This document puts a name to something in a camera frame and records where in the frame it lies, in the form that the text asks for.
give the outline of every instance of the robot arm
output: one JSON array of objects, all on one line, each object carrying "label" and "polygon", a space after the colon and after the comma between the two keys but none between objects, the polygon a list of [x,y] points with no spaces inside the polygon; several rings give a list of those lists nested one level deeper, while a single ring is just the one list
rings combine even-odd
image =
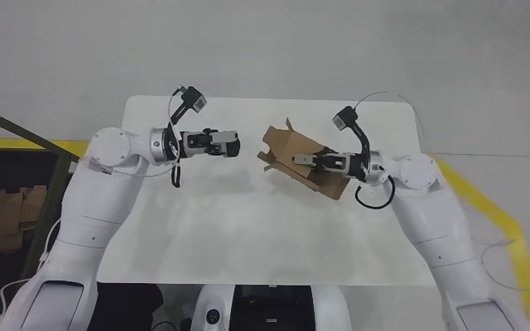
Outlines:
[{"label": "robot arm", "polygon": [[[180,111],[186,103],[200,111],[205,105],[202,95],[192,87],[185,91],[191,91],[192,98],[183,93],[185,106]],[[139,135],[105,128],[92,137],[65,192],[55,244],[42,267],[17,292],[0,330],[85,331],[89,327],[98,295],[99,264],[133,208],[148,166],[177,166],[179,159],[201,153],[226,157],[239,153],[237,132],[205,129],[181,135],[183,139],[175,137],[168,124]]]},{"label": "robot arm", "polygon": [[522,312],[510,309],[493,292],[473,250],[468,221],[458,198],[435,161],[424,154],[386,158],[369,150],[369,141],[356,123],[354,108],[334,117],[335,125],[352,129],[361,141],[359,154],[296,155],[293,160],[317,171],[339,172],[372,186],[382,185],[397,220],[429,266],[442,299],[448,330],[529,330]]}]

